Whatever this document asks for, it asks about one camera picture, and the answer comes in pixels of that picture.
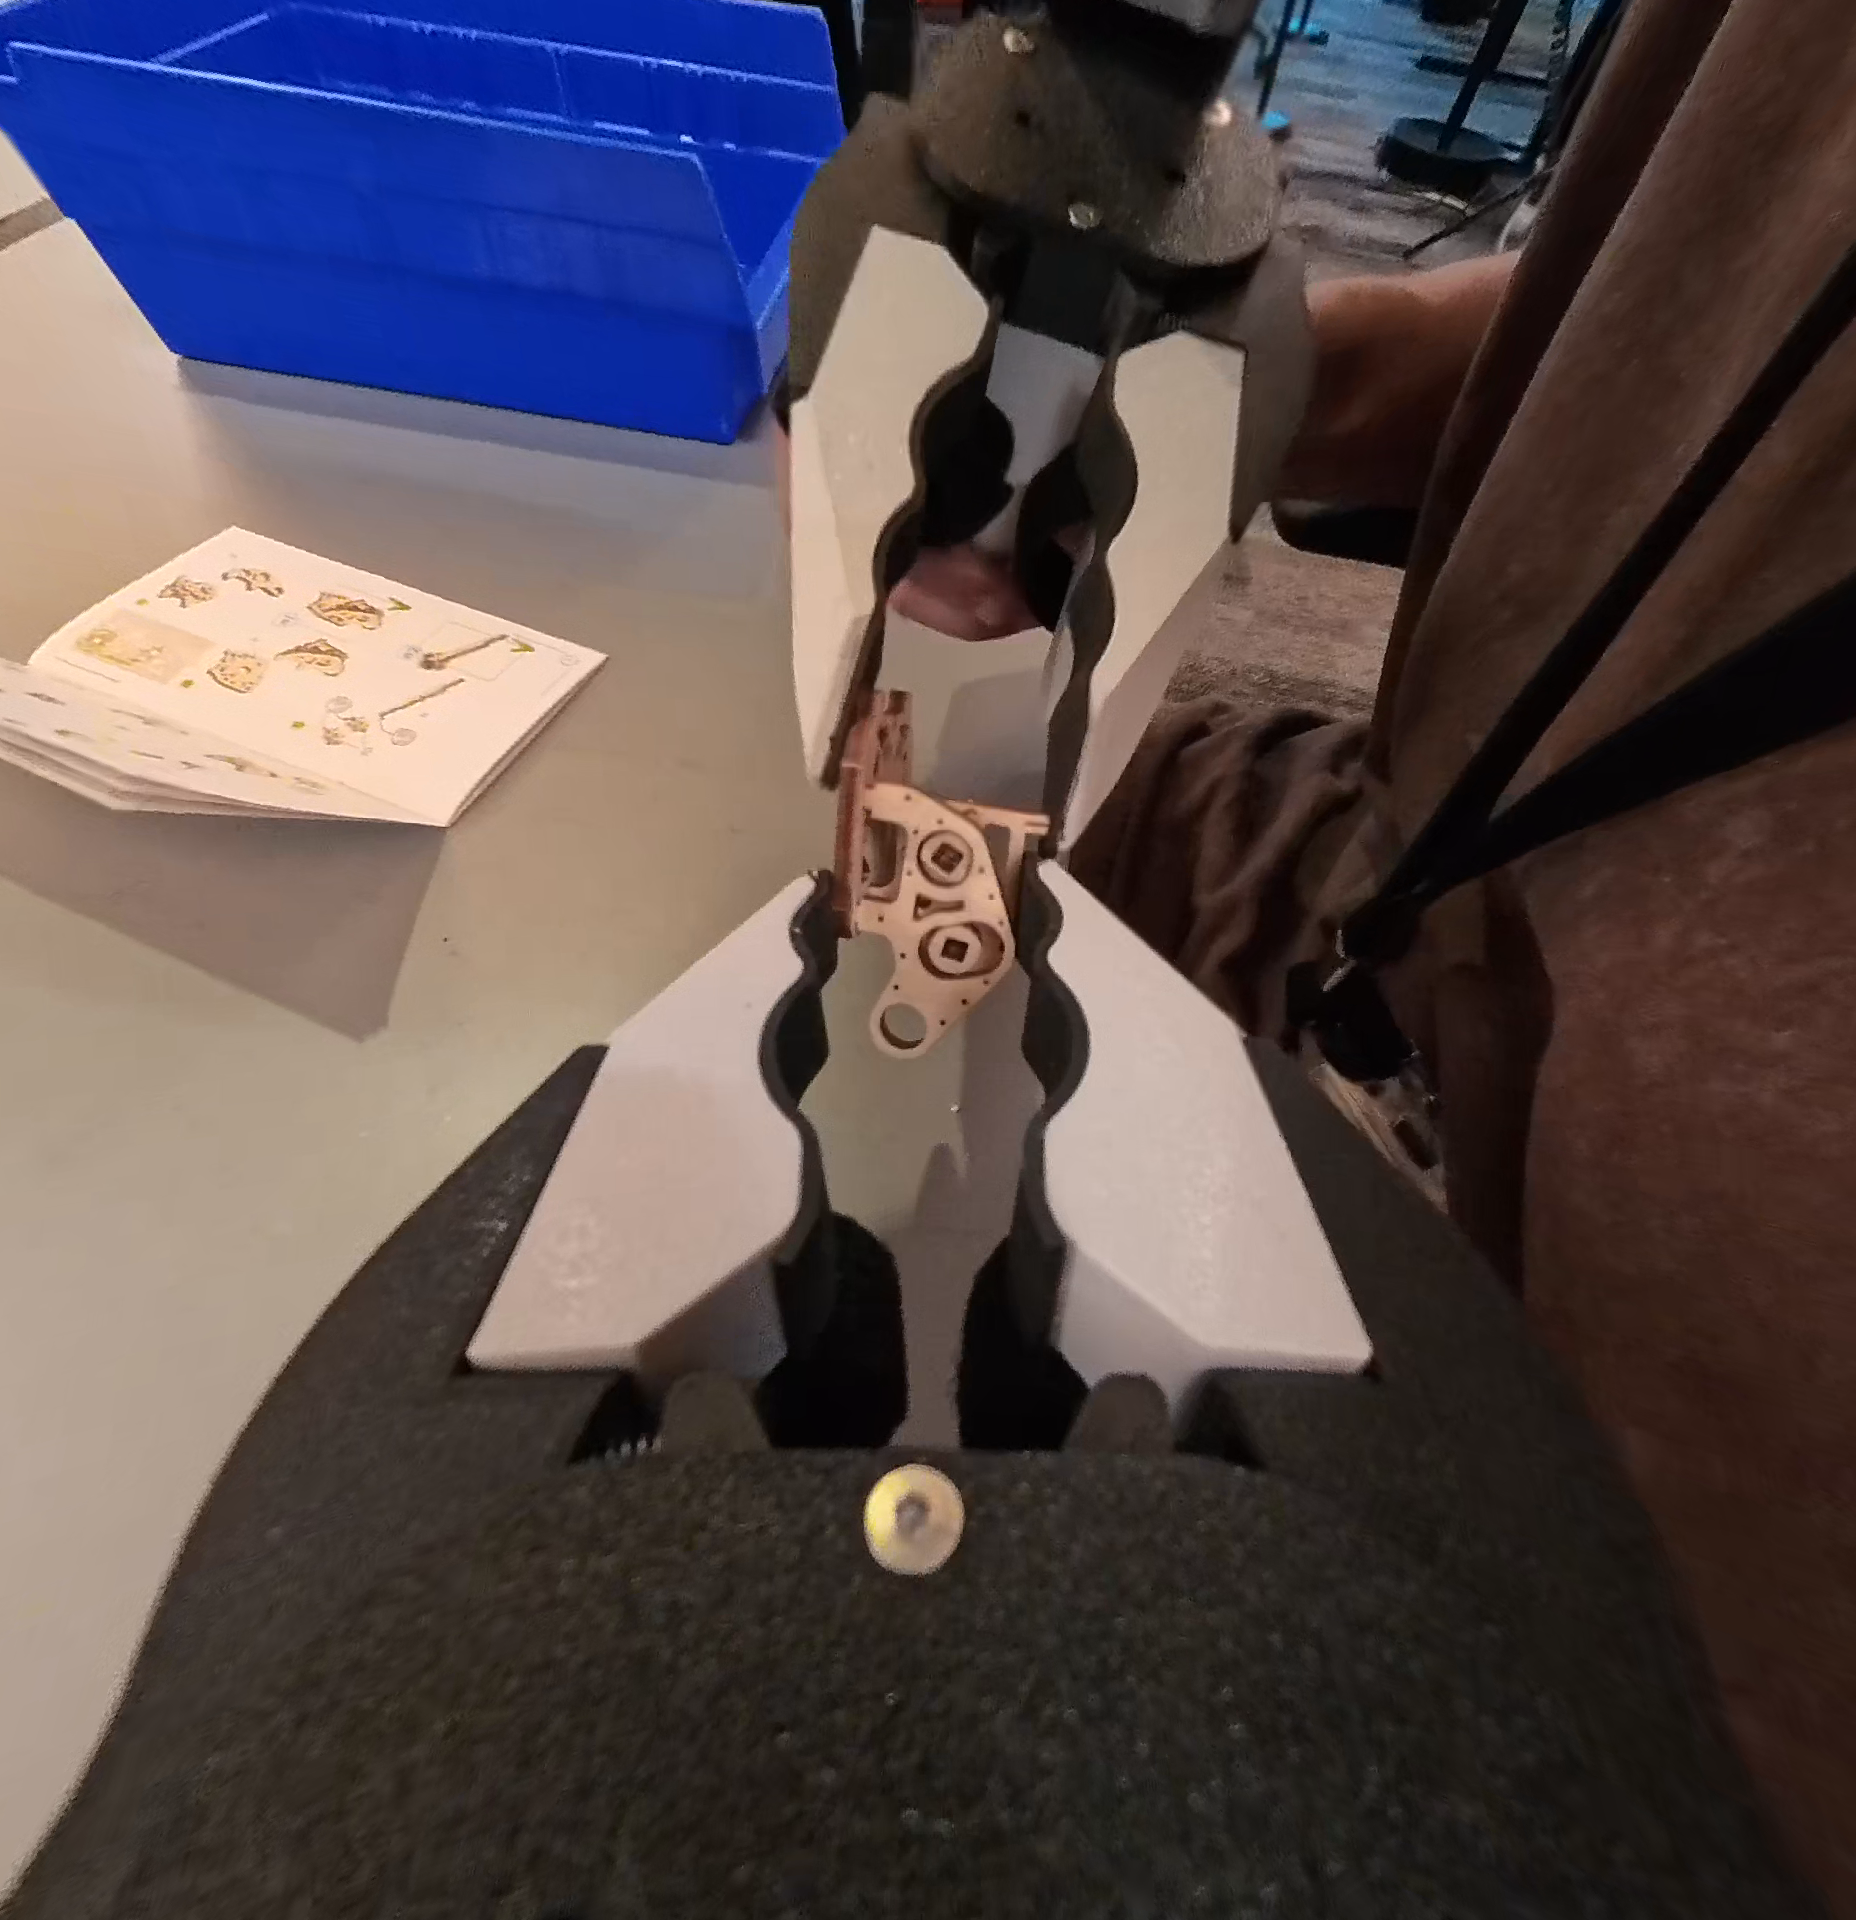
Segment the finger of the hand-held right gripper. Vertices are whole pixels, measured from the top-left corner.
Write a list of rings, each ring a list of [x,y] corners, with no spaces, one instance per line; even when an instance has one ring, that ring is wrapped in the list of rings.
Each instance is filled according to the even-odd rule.
[[[1126,351],[1084,412],[1088,542],[1042,675],[1053,859],[1076,854],[1204,631],[1234,545],[1245,373],[1241,349],[1174,333]]]
[[[999,317],[951,253],[873,226],[791,407],[793,666],[805,775],[841,784],[926,505],[926,426],[983,373]]]

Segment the brown wooden model part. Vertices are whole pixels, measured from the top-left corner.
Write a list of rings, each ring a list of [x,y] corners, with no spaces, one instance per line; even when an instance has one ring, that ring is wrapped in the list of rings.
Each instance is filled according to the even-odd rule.
[[[915,783],[915,698],[875,690],[845,738],[836,787],[836,836],[830,861],[841,936],[853,938],[869,901],[893,901],[905,861],[901,828],[875,818],[870,798],[883,787]]]

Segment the person's right forearm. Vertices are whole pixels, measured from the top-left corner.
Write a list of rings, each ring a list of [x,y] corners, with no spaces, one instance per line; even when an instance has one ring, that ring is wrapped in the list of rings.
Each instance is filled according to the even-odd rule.
[[[1516,253],[1306,289],[1314,377],[1274,500],[1416,511]]]

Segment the light wooden model plate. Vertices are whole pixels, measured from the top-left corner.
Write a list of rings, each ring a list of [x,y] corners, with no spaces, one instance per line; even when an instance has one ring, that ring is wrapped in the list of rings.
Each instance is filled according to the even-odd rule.
[[[838,826],[845,934],[879,940],[893,965],[870,1041],[913,1058],[944,1042],[1012,971],[1023,877],[1050,821],[879,779],[845,800]]]

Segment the person's brown garment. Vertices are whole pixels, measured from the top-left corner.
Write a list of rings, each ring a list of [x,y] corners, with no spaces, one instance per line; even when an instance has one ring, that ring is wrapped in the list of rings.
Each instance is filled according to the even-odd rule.
[[[1447,421],[1373,716],[1167,705],[1076,875],[1251,1032],[1856,247],[1856,5],[1628,5]],[[1856,1916],[1856,716],[1430,906],[1447,1206],[1623,1455]]]

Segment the blue plastic bin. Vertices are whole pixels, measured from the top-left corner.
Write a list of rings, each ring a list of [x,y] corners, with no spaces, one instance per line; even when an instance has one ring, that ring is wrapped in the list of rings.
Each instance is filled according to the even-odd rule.
[[[0,131],[179,358],[727,447],[835,52],[812,5],[0,5]]]

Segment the black round stand base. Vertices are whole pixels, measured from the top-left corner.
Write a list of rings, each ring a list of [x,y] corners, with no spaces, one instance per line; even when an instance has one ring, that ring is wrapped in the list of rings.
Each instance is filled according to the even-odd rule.
[[[1396,116],[1375,145],[1375,163],[1383,173],[1420,184],[1492,174],[1512,167],[1519,156],[1507,142],[1426,114]]]

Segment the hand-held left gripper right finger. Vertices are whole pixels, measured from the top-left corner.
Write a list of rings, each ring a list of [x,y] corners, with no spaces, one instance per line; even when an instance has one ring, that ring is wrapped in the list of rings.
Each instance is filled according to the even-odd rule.
[[[1021,933],[1025,1333],[1081,1381],[1362,1375],[1371,1334],[1247,1037],[1056,861]]]

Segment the person's right hand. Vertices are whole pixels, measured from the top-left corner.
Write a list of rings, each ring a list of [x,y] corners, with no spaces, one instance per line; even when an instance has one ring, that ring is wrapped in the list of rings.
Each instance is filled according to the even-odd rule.
[[[1064,523],[1025,562],[974,540],[917,540],[887,609],[894,619],[964,644],[1055,632],[1091,537],[1086,520]]]

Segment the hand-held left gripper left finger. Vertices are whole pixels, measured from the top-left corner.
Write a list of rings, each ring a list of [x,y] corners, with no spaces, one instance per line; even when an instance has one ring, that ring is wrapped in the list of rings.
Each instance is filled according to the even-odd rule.
[[[464,1360],[479,1375],[762,1381],[821,1223],[800,1098],[827,1058],[829,883],[789,881],[605,1044]]]

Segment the paper instruction booklet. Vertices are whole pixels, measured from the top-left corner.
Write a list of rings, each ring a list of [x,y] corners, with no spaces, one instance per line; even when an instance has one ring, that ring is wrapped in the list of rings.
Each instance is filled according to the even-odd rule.
[[[605,664],[231,526],[0,657],[0,762],[120,814],[444,830]]]

